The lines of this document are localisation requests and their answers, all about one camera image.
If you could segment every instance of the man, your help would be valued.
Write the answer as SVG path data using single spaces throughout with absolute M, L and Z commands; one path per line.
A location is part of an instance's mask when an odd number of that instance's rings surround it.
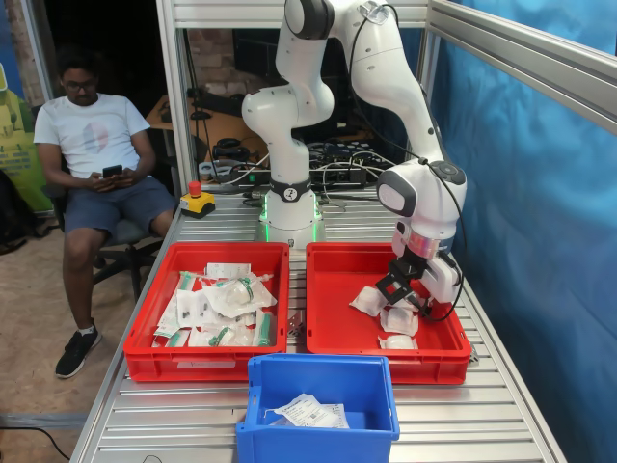
M 96 253 L 114 236 L 121 217 L 165 236 L 176 201 L 148 176 L 155 155 L 146 120 L 125 97 L 96 92 L 94 54 L 79 47 L 61 50 L 58 71 L 67 96 L 42 106 L 35 143 L 47 182 L 68 190 L 63 279 L 78 331 L 65 347 L 56 376 L 70 378 L 101 340 L 91 317 Z M 70 174 L 61 168 L 62 156 Z M 102 177 L 103 169 L 119 164 L 121 175 Z

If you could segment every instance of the wooden desk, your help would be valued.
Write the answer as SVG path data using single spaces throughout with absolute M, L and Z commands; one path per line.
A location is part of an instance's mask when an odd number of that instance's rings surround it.
M 152 110 L 146 117 L 146 121 L 148 121 L 152 128 L 159 128 L 162 130 L 174 130 L 174 126 L 172 125 L 172 123 L 164 123 L 161 120 L 161 108 L 168 101 L 169 99 L 166 95 L 162 96 L 161 99 L 159 99 L 158 103 L 156 103 L 156 106 L 152 108 Z M 190 114 L 195 111 L 195 108 L 193 107 L 192 98 L 187 98 L 187 101 L 188 115 L 190 117 Z M 206 111 L 212 115 L 210 119 L 207 119 L 205 121 L 208 127 L 208 134 L 210 136 L 210 144 L 212 145 L 212 147 L 214 147 L 216 143 L 222 138 L 235 138 L 238 140 L 242 140 L 242 145 L 248 148 L 251 152 L 256 151 L 257 159 L 260 159 L 268 152 L 268 148 L 266 147 L 266 144 L 263 142 L 263 140 L 261 140 L 261 138 L 257 134 L 255 134 L 246 126 L 242 118 L 230 116 L 229 114 L 217 113 L 210 110 Z M 203 140 L 204 143 L 207 143 L 205 130 L 203 130 L 203 122 L 199 121 L 199 124 L 200 139 Z M 193 136 L 196 136 L 197 130 L 195 128 L 195 121 L 189 120 L 189 126 L 191 127 L 191 133 L 193 134 Z

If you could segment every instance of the white robotic arm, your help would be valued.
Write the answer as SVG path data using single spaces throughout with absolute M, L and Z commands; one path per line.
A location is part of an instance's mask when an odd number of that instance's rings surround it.
M 411 291 L 408 285 L 401 289 L 402 279 L 417 275 L 436 300 L 447 303 L 455 297 L 460 274 L 439 250 L 456 232 L 459 211 L 454 199 L 462 207 L 467 179 L 443 160 L 422 89 L 405 58 L 394 11 L 384 5 L 383 0 L 286 0 L 277 69 L 289 85 L 249 95 L 243 117 L 270 149 L 268 222 L 283 230 L 309 226 L 316 218 L 309 154 L 304 144 L 291 139 L 290 130 L 330 117 L 333 96 L 321 81 L 320 69 L 326 39 L 338 38 L 356 94 L 398 115 L 418 156 L 379 178 L 379 200 L 401 216 L 392 240 L 400 259 L 396 268 L 390 266 L 386 282 L 397 291 L 380 289 L 394 302 Z

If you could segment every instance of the brick wall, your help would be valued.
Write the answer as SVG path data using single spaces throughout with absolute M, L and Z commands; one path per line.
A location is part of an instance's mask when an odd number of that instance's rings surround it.
M 11 27 L 11 39 L 13 40 L 13 50 L 17 59 L 19 78 L 23 87 L 23 93 L 30 106 L 45 103 L 42 95 L 37 65 L 35 64 L 34 53 L 28 38 L 28 29 L 21 9 L 19 0 L 4 0 Z
M 268 86 L 259 77 L 235 69 L 230 29 L 191 29 L 189 42 L 197 80 L 209 92 L 246 94 Z

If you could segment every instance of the green banner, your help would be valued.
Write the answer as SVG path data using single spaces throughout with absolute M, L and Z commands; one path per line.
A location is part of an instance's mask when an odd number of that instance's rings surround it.
M 45 180 L 34 137 L 32 112 L 24 101 L 11 29 L 0 0 L 0 169 L 30 207 L 35 211 L 50 210 L 51 202 L 40 191 Z

